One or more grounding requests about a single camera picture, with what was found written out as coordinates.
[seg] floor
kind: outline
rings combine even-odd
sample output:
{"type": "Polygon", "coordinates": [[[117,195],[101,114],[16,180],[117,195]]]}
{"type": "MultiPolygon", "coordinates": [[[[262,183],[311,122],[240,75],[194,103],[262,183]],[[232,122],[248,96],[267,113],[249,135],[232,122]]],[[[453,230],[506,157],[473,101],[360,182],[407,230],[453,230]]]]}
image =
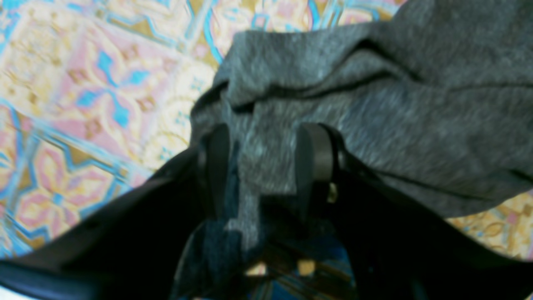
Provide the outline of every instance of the floor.
{"type": "MultiPolygon", "coordinates": [[[[184,150],[189,111],[235,32],[387,20],[403,2],[4,0],[0,258],[49,242],[184,150]]],[[[530,192],[449,221],[495,251],[532,259],[532,208],[530,192]]],[[[345,263],[326,265],[302,260],[298,272],[328,270],[351,282],[345,263]]],[[[277,280],[281,288],[271,284],[254,299],[294,284],[277,280]]]]}

